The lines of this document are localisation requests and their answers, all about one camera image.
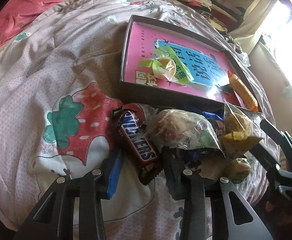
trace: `open box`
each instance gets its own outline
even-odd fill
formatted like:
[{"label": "open box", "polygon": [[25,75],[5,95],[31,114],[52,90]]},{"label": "open box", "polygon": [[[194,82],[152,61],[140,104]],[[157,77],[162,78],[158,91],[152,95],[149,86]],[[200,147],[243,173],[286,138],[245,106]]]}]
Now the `open box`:
[{"label": "open box", "polygon": [[[205,79],[207,82],[199,80],[197,83],[192,82],[192,84],[182,86],[155,79],[152,76],[152,68],[138,65],[141,59],[154,57],[156,46],[162,45],[174,46],[175,51],[182,49],[184,54],[190,55],[188,63],[189,60],[190,62],[196,61],[196,58],[193,57],[195,53],[201,59],[205,57],[210,59],[210,62],[217,62],[216,66],[219,71],[224,74],[227,73],[227,70],[235,73],[256,98],[245,74],[228,50],[187,29],[163,21],[132,15],[126,30],[120,73],[120,99],[124,103],[136,102],[186,111],[189,111],[190,108],[196,108],[215,112],[224,108],[224,99],[226,99],[249,114],[250,110],[245,108],[242,100],[232,89],[228,88],[225,91],[220,87],[216,88],[209,83],[209,76]],[[184,57],[182,54],[178,54],[178,56],[181,60]],[[196,70],[193,65],[187,64],[187,67],[190,70]],[[211,70],[208,70],[207,73],[215,75]]]}]

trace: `metal rivet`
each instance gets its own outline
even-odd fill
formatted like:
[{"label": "metal rivet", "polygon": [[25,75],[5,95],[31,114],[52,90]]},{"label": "metal rivet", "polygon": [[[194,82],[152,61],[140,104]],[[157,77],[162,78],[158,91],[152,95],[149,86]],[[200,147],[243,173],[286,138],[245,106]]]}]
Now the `metal rivet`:
[{"label": "metal rivet", "polygon": [[190,169],[183,170],[183,173],[187,176],[190,176],[191,174],[193,174],[193,172]]},{"label": "metal rivet", "polygon": [[100,174],[102,174],[102,171],[100,170],[100,169],[94,169],[93,171],[92,171],[92,174],[93,175],[100,175]]},{"label": "metal rivet", "polygon": [[221,177],[219,180],[221,183],[224,183],[224,184],[227,184],[229,182],[229,179],[226,177]]},{"label": "metal rivet", "polygon": [[64,183],[65,182],[65,178],[64,177],[59,177],[59,178],[57,178],[56,182],[59,183],[59,184]]}]

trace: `cartoon character print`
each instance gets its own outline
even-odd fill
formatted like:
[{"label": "cartoon character print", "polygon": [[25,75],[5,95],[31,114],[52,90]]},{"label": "cartoon character print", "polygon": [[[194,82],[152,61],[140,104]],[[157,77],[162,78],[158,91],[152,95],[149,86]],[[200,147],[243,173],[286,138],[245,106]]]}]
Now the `cartoon character print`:
[{"label": "cartoon character print", "polygon": [[86,165],[87,151],[96,137],[103,136],[113,147],[114,131],[111,129],[111,111],[122,105],[118,99],[107,97],[97,83],[62,98],[59,109],[47,114],[49,125],[43,139],[57,144],[60,155],[72,155]]}]

